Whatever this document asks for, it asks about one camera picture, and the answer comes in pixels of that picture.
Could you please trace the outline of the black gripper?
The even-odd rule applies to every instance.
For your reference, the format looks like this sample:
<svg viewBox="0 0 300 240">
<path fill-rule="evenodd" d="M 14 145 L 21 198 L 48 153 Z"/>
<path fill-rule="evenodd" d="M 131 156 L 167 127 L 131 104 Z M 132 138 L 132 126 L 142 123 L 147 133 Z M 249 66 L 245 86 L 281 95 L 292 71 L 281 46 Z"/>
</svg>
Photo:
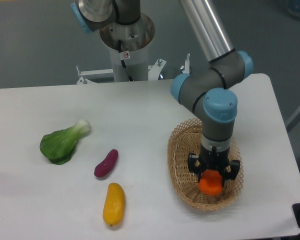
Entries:
<svg viewBox="0 0 300 240">
<path fill-rule="evenodd" d="M 203 146 L 200 147 L 200 155 L 190 152 L 187 157 L 187 166 L 190 173 L 197 177 L 199 183 L 205 170 L 219 172 L 222 177 L 221 186 L 225 186 L 228 180 L 234 181 L 239 173 L 241 161 L 229 160 L 230 149 L 225 151 L 210 151 Z"/>
</svg>

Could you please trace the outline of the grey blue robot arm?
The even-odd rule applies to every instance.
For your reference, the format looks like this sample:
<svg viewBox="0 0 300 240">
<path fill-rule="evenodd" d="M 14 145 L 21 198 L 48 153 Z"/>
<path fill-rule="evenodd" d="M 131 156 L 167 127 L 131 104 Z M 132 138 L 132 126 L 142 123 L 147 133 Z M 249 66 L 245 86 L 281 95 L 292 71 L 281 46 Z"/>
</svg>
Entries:
<svg viewBox="0 0 300 240">
<path fill-rule="evenodd" d="M 200 153 L 190 153 L 187 166 L 197 176 L 200 190 L 216 195 L 240 170 L 240 162 L 228 158 L 238 105 L 231 87 L 253 73 L 254 63 L 246 52 L 235 50 L 211 1 L 183 0 L 180 4 L 209 69 L 199 76 L 179 74 L 170 92 L 202 121 Z M 77 0 L 71 9 L 85 32 L 99 31 L 110 50 L 116 82 L 149 79 L 144 49 L 153 40 L 155 27 L 141 13 L 138 0 Z"/>
</svg>

